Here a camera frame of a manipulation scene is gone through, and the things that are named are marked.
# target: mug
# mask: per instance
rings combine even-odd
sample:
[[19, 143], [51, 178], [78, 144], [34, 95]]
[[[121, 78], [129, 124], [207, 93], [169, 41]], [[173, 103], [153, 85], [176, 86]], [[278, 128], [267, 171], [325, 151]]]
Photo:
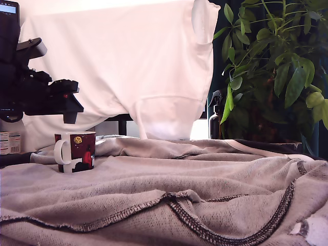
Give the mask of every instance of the mug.
[[62, 173], [91, 170], [94, 167], [96, 133], [65, 132], [55, 134], [54, 156]]

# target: white mug handle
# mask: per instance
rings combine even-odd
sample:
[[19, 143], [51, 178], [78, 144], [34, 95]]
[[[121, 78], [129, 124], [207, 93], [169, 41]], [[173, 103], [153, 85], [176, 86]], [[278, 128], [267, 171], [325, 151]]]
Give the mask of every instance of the white mug handle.
[[54, 150], [54, 155], [55, 155], [55, 161], [60, 164], [60, 165], [69, 165], [71, 163], [70, 160], [63, 160], [62, 158], [62, 148], [63, 148], [63, 144], [67, 143], [67, 140], [59, 140], [56, 142], [55, 144], [55, 150]]

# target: mug print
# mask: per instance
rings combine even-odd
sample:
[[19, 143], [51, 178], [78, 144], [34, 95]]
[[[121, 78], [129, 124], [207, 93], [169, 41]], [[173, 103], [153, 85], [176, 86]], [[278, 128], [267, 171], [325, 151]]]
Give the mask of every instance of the mug print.
[[[55, 134], [55, 141], [61, 140], [62, 136]], [[95, 136], [94, 134], [71, 134], [70, 135], [71, 159], [77, 160], [72, 173], [86, 171], [94, 168]], [[64, 172], [64, 166], [58, 165], [60, 172]]]

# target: spray bottle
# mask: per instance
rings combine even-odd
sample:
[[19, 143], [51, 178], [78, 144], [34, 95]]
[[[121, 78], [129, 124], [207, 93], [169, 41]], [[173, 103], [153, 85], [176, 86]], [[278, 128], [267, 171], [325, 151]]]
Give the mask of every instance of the spray bottle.
[[221, 101], [221, 91], [214, 92], [209, 105], [209, 107], [214, 106], [214, 114], [210, 118], [210, 139], [222, 139], [222, 131], [220, 125], [222, 119], [222, 113], [220, 112]]

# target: white t-shirt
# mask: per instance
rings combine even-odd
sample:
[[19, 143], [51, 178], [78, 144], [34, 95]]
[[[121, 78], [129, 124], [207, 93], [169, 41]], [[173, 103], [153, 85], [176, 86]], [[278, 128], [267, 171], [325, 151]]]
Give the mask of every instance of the white t-shirt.
[[25, 151], [54, 133], [84, 131], [129, 113], [141, 138], [189, 139], [213, 75], [220, 7], [207, 0], [27, 16], [20, 41], [41, 37], [48, 52], [29, 67], [79, 82], [76, 124], [62, 115], [24, 116]]

